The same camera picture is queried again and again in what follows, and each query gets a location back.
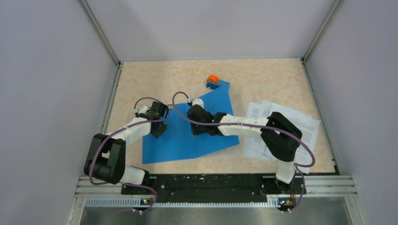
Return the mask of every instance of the blue towel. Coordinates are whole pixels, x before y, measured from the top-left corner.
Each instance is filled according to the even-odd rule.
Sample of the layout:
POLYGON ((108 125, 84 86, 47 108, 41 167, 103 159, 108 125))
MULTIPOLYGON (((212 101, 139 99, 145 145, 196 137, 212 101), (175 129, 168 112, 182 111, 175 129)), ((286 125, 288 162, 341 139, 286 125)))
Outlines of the blue towel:
MULTIPOLYGON (((205 103, 205 110, 211 114, 218 112, 233 115, 228 87, 223 85, 200 97, 205 103)), ((190 108, 186 103, 176 105, 186 116, 190 108)), ((142 163, 160 163, 204 156, 239 144, 238 136, 193 136, 191 124, 170 110, 170 117, 165 122, 167 130, 159 137, 147 135, 143 138, 142 163)))

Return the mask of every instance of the tabletop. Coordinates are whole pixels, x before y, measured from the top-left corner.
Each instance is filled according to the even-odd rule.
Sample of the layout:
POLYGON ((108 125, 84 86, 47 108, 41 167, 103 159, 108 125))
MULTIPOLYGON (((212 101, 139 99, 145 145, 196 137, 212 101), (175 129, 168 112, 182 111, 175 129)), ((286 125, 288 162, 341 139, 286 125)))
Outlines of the tabletop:
MULTIPOLYGON (((230 99, 234 115, 245 116, 248 102, 263 99, 299 110, 318 119, 311 92, 299 58, 165 60, 125 62, 118 83, 108 124, 108 132, 124 126, 134 118, 134 103, 141 97, 154 97, 171 104, 177 91, 196 98, 211 90, 206 88, 210 74, 230 82, 230 99)), ((176 103, 185 103, 180 95, 176 103)), ((140 102, 151 105, 150 100, 140 102)), ((126 164, 150 173, 275 173, 276 162, 243 157, 244 138, 240 144, 196 159, 142 164, 142 139, 126 149, 126 164)), ((334 172, 330 151, 322 129, 314 149, 312 173, 334 172)))

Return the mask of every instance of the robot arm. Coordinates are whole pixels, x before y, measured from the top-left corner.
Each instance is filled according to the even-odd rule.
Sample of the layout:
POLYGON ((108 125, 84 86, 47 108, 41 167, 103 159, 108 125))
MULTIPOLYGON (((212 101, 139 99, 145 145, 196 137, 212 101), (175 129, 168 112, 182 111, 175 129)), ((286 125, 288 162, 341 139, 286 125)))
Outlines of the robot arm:
MULTIPOLYGON (((301 131, 279 112, 273 112, 268 118, 237 117, 223 112, 212 115, 204 109, 202 100, 193 99, 191 104, 192 107, 188 110, 187 116, 196 122, 264 125, 288 131, 299 139, 302 137, 301 131)), ((221 136, 238 135, 263 140, 272 155, 277 158, 276 179, 290 184, 296 173, 294 158, 299 143, 285 134, 269 129, 241 125, 201 126, 191 123, 191 130, 193 135, 202 133, 221 136)))
MULTIPOLYGON (((136 112, 136 117, 130 123, 122 127, 122 131, 114 134, 112 138, 105 143, 101 149, 101 153, 109 153, 109 158, 105 158, 102 154, 99 154, 94 164, 92 176, 111 184, 142 184, 144 177, 148 175, 149 172, 133 166, 126 166, 126 148, 139 138, 148 134, 152 134, 154 137, 158 138, 166 131, 167 125, 163 122, 147 122, 132 126, 131 128, 128 126, 141 121, 160 120, 161 117, 164 116, 166 110, 168 110, 167 106, 159 102, 153 102, 151 109, 147 106, 139 108, 136 112)), ((99 146, 108 135, 110 134, 96 134, 93 137, 84 165, 84 173, 86 175, 89 175, 94 156, 99 146)))

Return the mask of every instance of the paper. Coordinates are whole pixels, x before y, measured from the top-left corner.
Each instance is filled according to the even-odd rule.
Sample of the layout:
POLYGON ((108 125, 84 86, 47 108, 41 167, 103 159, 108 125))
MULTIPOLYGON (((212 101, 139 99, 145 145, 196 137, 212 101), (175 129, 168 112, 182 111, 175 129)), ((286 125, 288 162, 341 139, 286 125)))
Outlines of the paper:
MULTIPOLYGON (((270 116, 272 112, 280 112, 290 122, 297 126, 303 133, 301 140, 310 148, 312 153, 314 152, 316 138, 319 132, 319 125, 321 123, 319 120, 314 120, 310 115, 305 115, 300 111, 266 100, 263 100, 261 104, 250 102, 246 116, 267 117, 270 116)), ((276 161, 276 158, 271 154, 265 143, 262 140, 254 138, 245 138, 243 155, 245 157, 255 157, 276 161)), ((307 150, 301 145, 297 148, 295 162, 304 165, 311 163, 311 157, 307 150)), ((309 173, 309 168, 299 168, 303 173, 309 173)))

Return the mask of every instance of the gray wall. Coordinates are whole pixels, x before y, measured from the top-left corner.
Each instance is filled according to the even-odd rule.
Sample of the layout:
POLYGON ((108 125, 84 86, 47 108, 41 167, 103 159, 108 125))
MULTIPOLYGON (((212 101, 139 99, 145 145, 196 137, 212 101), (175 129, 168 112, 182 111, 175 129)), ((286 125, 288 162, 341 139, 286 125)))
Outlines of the gray wall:
POLYGON ((77 0, 1 1, 1 224, 66 222, 114 72, 77 0))
POLYGON ((302 57, 334 0, 88 0, 120 60, 302 57))
POLYGON ((347 0, 309 61, 336 143, 372 224, 396 224, 398 1, 347 0))

